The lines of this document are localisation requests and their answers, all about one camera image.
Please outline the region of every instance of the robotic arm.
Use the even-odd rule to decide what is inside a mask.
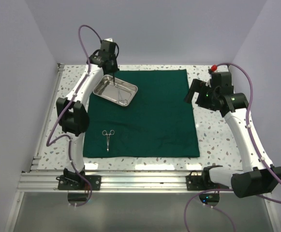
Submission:
[[[262,160],[279,179],[281,179],[281,167],[274,167],[264,151],[250,114],[249,124],[252,134],[262,152],[262,160],[258,158],[245,122],[248,101],[243,93],[234,93],[231,73],[211,72],[211,79],[208,82],[194,79],[184,101],[191,103],[194,93],[199,93],[196,101],[198,106],[220,111],[234,135],[242,159],[242,171],[219,165],[204,168],[202,179],[206,185],[223,184],[232,188],[239,198],[271,192],[278,182],[264,166]]]
[[[64,190],[84,188],[84,180],[76,174],[76,171],[85,176],[82,152],[84,132],[89,127],[89,116],[85,105],[102,77],[109,73],[113,74],[114,77],[114,73],[119,70],[117,64],[118,55],[115,54],[117,46],[112,39],[102,40],[101,48],[89,57],[85,70],[76,86],[65,98],[57,99],[58,117],[61,116],[66,106],[70,104],[59,120],[59,125],[62,126],[63,132],[72,141],[69,148],[70,157],[67,157],[69,165],[64,169],[63,175],[57,178],[60,184],[64,185]]]

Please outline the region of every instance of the gray floor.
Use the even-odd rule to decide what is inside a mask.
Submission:
[[[183,210],[192,193],[94,193],[74,210],[66,193],[26,193],[15,232],[185,232]],[[221,194],[217,207],[234,220],[238,232],[272,232],[265,203],[258,197]],[[223,214],[192,201],[191,231],[232,232]]]

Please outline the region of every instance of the black mounting bracket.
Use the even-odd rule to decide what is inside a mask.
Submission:
[[[281,167],[270,167],[271,170],[281,179]],[[232,189],[237,197],[249,197],[272,192],[278,181],[267,169],[234,174],[231,178]]]
[[[90,182],[93,191],[100,190],[102,182],[100,175],[85,175],[84,171],[81,171],[80,174]],[[63,175],[58,176],[56,180],[59,181],[58,190],[88,190],[85,181],[66,168]]]
[[[108,40],[102,40],[101,48],[96,50],[90,57],[91,64],[95,64],[103,69],[104,74],[115,73],[119,71],[116,47],[118,45],[115,42]]]
[[[192,175],[193,172],[198,173],[197,171],[191,171],[189,175],[185,177],[187,191],[203,191],[207,189],[228,189],[227,186],[216,184],[208,179],[209,169],[204,168],[202,175]]]

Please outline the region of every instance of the green cloth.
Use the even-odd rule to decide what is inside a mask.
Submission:
[[[84,157],[199,157],[192,105],[183,101],[186,70],[120,71],[116,77],[138,92],[126,107],[91,94]],[[103,130],[115,131],[109,152]]]

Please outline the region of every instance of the lavender wall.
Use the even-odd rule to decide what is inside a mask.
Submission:
[[[84,63],[81,24],[120,46],[121,64],[232,61],[266,0],[26,0],[57,62]],[[99,48],[83,32],[88,51]]]
[[[260,139],[276,166],[281,166],[281,0],[268,0],[234,59],[254,87],[252,116]],[[249,94],[245,77],[234,73],[236,91]],[[281,187],[274,192],[281,199]],[[281,205],[275,204],[280,219]]]
[[[56,66],[24,0],[0,0],[0,232],[32,161]]]

